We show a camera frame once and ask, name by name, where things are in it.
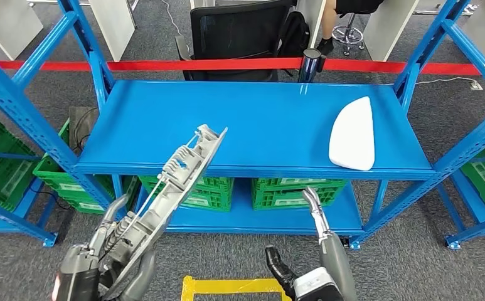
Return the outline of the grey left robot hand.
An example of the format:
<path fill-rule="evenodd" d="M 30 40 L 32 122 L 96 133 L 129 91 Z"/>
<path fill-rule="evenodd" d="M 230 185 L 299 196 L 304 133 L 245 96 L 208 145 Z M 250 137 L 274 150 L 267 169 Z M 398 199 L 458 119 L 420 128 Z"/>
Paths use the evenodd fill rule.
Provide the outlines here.
<path fill-rule="evenodd" d="M 100 271 L 101 253 L 110 235 L 116 228 L 117 211 L 129 200 L 123 194 L 114 200 L 88 243 L 72 245 L 56 274 L 52 300 L 104 300 L 99 291 L 101 284 L 112 286 L 121 275 L 124 266 L 112 263 L 110 268 Z M 126 288 L 114 300 L 142 300 L 154 278 L 155 251 L 147 250 L 141 256 L 139 269 Z"/>

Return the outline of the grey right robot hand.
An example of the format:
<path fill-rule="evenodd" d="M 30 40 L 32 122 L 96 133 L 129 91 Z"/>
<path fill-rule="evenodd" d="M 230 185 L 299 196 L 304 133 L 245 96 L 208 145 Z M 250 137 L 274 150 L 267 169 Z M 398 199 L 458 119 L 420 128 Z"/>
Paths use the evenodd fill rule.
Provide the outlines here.
<path fill-rule="evenodd" d="M 269 245 L 265 247 L 268 269 L 291 300 L 357 300 L 348 256 L 339 236 L 330 229 L 317 192 L 307 187 L 302 197 L 315 222 L 320 266 L 298 276 L 282 261 L 278 249 Z"/>

